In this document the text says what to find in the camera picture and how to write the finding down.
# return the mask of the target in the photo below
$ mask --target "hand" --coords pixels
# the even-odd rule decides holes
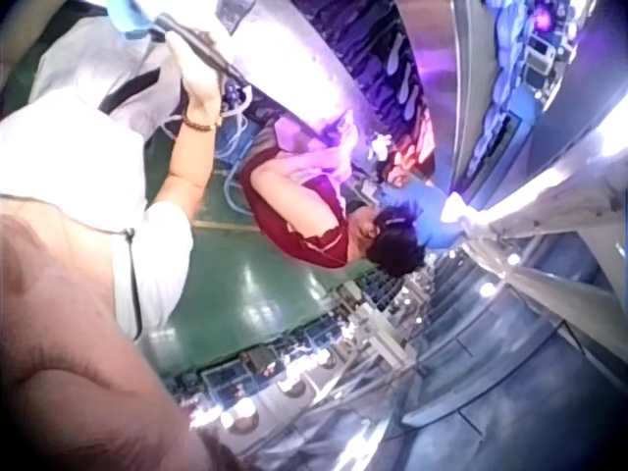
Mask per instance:
[[[210,14],[204,19],[204,25],[196,23],[201,27],[194,27],[194,24],[191,26],[190,22],[182,24],[197,31],[206,31],[203,34],[207,42],[213,44],[213,50],[227,62],[232,62],[235,54],[231,37],[216,16]],[[215,122],[220,114],[224,78],[205,65],[178,34],[168,32],[166,40],[181,68],[183,86],[189,95],[190,110],[194,114],[206,113],[209,121]]]

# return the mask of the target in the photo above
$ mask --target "red top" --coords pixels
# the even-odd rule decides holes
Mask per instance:
[[[303,186],[316,191],[323,198],[338,218],[339,225],[323,235],[313,237],[304,237],[291,231],[288,222],[251,185],[253,170],[275,158],[279,152],[280,149],[277,147],[260,152],[244,164],[239,174],[244,195],[262,233],[290,257],[324,268],[345,266],[349,245],[348,225],[339,195],[327,175],[314,177],[303,183]]]

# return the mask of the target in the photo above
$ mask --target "purple light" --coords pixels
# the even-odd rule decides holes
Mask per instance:
[[[534,17],[534,28],[536,30],[549,31],[553,28],[553,19],[547,8],[541,5],[537,6],[532,16]]]

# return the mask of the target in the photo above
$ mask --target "bracelet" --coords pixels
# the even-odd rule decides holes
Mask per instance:
[[[217,128],[219,128],[220,126],[223,125],[223,117],[220,116],[220,115],[218,116],[218,119],[216,120],[216,123],[214,123],[213,125],[210,125],[210,126],[205,126],[205,125],[200,125],[198,123],[193,123],[187,117],[187,108],[183,109],[181,117],[183,118],[183,122],[185,123],[185,125],[188,128],[191,128],[191,129],[193,129],[195,131],[199,131],[199,132],[215,131]]]

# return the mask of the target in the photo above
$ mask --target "dark hair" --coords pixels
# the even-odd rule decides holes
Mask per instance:
[[[423,266],[425,246],[416,238],[418,211],[409,203],[388,206],[374,224],[380,233],[366,251],[366,258],[392,277],[400,278]]]

